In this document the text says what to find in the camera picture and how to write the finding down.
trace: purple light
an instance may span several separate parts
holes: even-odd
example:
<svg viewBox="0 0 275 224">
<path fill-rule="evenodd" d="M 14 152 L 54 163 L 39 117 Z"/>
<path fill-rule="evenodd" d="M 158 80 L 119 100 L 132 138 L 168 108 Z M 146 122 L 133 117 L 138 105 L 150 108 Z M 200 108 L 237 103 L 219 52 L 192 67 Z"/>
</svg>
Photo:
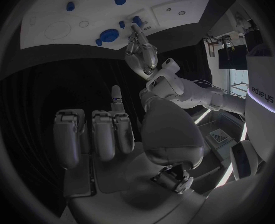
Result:
<svg viewBox="0 0 275 224">
<path fill-rule="evenodd" d="M 247 94 L 248 94 L 251 98 L 253 98 L 257 103 L 259 103 L 261 106 L 265 107 L 267 110 L 269 110 L 269 111 L 271 111 L 272 113 L 275 114 L 275 111 L 274 111 L 274 110 L 272 110 L 270 107 L 268 107 L 268 106 L 266 106 L 265 104 L 263 104 L 262 102 L 260 102 L 257 98 L 255 98 L 255 97 L 249 92 L 249 90 L 247 90 Z"/>
</svg>

